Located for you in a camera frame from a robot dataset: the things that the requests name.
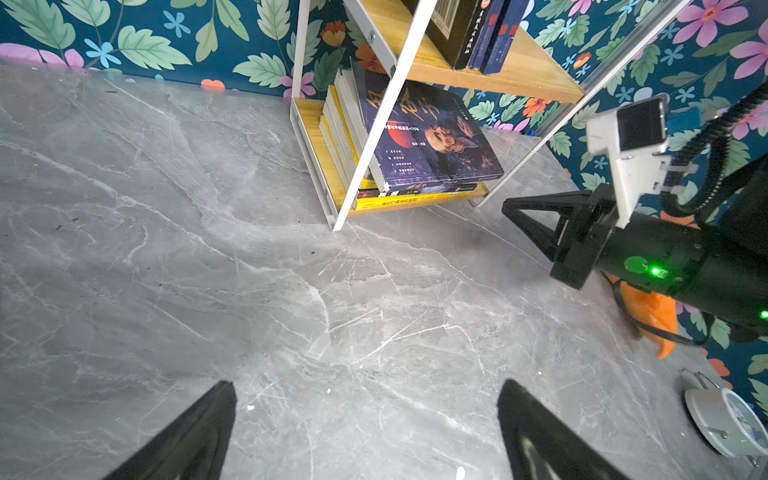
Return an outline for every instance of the black cable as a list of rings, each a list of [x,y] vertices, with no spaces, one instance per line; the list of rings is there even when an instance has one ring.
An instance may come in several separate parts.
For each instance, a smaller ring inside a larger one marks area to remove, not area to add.
[[[705,336],[704,339],[700,341],[688,339],[684,336],[658,329],[655,326],[642,323],[640,320],[634,318],[629,313],[627,310],[627,304],[624,302],[624,298],[621,296],[621,284],[623,282],[623,280],[618,280],[616,283],[614,283],[614,298],[616,299],[616,304],[619,306],[619,309],[624,313],[624,315],[628,316],[638,328],[641,328],[647,332],[653,333],[655,336],[659,336],[665,340],[675,342],[676,344],[682,346],[699,347],[705,346],[707,343],[709,343],[710,339],[712,338],[712,326],[715,323],[714,315],[706,312],[701,313],[701,316],[704,318],[704,322],[707,324],[707,336]]]
[[[768,161],[768,154],[758,157],[756,160],[749,162],[739,170],[736,170],[731,175],[725,177],[720,185],[720,189],[712,196],[712,200],[707,202],[707,204],[696,213],[696,223],[698,225],[706,223],[707,219],[709,219],[710,215],[712,215],[712,212],[714,212],[717,207],[722,205],[725,200],[731,198],[737,190],[746,186],[750,181],[750,178],[752,178],[757,169],[760,168],[760,165],[765,161]]]
[[[745,115],[759,107],[763,102],[768,101],[768,81],[751,91],[739,103],[731,107],[722,117],[712,120],[704,129],[693,137],[672,159],[673,166],[687,166],[701,154],[707,147],[712,145],[710,154],[709,168],[707,176],[704,179],[702,188],[693,198],[681,205],[676,194],[664,191],[660,195],[662,209],[673,217],[687,217],[694,215],[712,201],[714,195],[720,188],[728,163],[728,148],[730,142],[730,131],[734,125],[739,123]],[[683,180],[684,172],[671,171],[664,178],[665,187],[675,187]]]

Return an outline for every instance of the orange toy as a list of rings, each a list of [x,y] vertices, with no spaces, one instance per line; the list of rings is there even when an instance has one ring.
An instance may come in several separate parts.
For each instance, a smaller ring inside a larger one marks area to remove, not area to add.
[[[617,276],[608,273],[605,276],[612,283],[616,283],[619,280]],[[635,319],[640,320],[646,325],[677,334],[677,311],[675,301],[670,297],[655,292],[645,293],[626,283],[621,284],[621,297],[627,305],[627,311]],[[643,329],[640,329],[640,331],[650,341],[659,346],[656,358],[661,360],[672,353],[675,347],[674,342],[655,336],[653,333]]]

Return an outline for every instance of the wooden shelf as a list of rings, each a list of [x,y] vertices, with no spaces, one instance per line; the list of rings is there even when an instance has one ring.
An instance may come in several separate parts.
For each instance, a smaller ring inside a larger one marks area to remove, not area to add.
[[[356,18],[357,23],[365,28],[365,23],[372,22],[392,53],[399,57],[413,18],[406,6],[400,0],[351,1],[359,2],[368,17]],[[584,96],[573,78],[523,29],[515,36],[502,72],[495,75],[452,70],[425,36],[408,79],[567,103],[576,103]]]
[[[322,175],[324,179],[324,184],[322,181],[319,182],[319,185],[316,184],[316,187],[318,187],[318,195],[320,195],[320,200],[322,202],[325,202],[327,197],[333,199],[333,205],[329,207],[335,208],[334,213],[336,214],[339,209],[341,209],[341,205],[344,202],[346,188],[344,188],[339,172],[336,170],[336,165],[334,165],[331,154],[326,146],[326,142],[323,140],[323,135],[320,133],[320,116],[323,114],[323,104],[325,104],[325,102],[322,100],[309,100],[306,98],[294,98],[293,102],[298,111],[300,128],[303,129],[302,133],[305,134],[310,141],[307,148],[311,149],[312,152],[307,153],[309,153],[310,156],[314,156],[312,159],[314,166],[310,164],[309,159],[307,159],[307,165],[314,170],[319,170],[317,171],[318,175]],[[481,182],[474,191],[464,197],[442,198],[417,204],[395,205],[393,207],[371,208],[367,210],[350,210],[349,216],[358,217],[359,215],[379,214],[395,210],[406,210],[410,208],[427,207],[429,205],[466,201],[483,198],[487,194],[488,188]]]

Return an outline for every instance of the stack of books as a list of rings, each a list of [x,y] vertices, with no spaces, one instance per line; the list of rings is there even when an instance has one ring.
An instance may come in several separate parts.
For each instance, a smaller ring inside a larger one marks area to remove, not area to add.
[[[339,70],[319,128],[344,187],[356,169],[389,83],[362,69]],[[366,171],[355,210],[468,196],[504,175],[480,127],[456,94],[406,81]]]
[[[413,13],[419,0],[402,0]],[[438,0],[427,36],[454,70],[502,71],[528,0]]]

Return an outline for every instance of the yellow book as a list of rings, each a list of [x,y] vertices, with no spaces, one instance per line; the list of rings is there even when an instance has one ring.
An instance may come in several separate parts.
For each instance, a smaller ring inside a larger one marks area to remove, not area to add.
[[[333,97],[333,104],[336,106],[336,111],[339,112],[339,117],[341,118],[341,123],[344,127],[344,134],[346,134],[346,139],[349,142],[349,148],[352,150],[352,158],[355,161],[355,165],[357,165],[359,162],[359,158],[357,156],[357,149],[355,148],[355,142],[352,141],[352,135],[349,133],[349,125],[347,125],[346,123],[346,118],[344,117],[344,111],[341,108],[341,102],[339,101],[339,94],[336,91],[336,87],[334,87],[333,85],[328,87],[328,90],[331,93],[331,97]],[[367,190],[369,188],[376,188],[376,182],[364,177],[362,179],[362,183],[360,184],[360,190]]]
[[[331,134],[331,128],[328,125],[328,121],[326,120],[325,115],[320,116],[319,126],[320,126],[320,133],[323,136],[323,140],[326,141],[328,152],[331,154],[331,160],[333,160],[333,164],[336,166],[336,171],[339,172],[339,177],[341,177],[342,181],[349,183],[349,181],[346,179],[346,175],[344,174],[344,170],[342,170],[341,168],[339,148],[336,146],[336,142],[333,140],[333,134]]]
[[[392,207],[394,205],[418,204],[442,198],[460,198],[471,194],[472,190],[464,192],[445,192],[442,194],[423,195],[399,195],[397,197],[371,197],[355,199],[355,210],[368,210],[370,208]]]

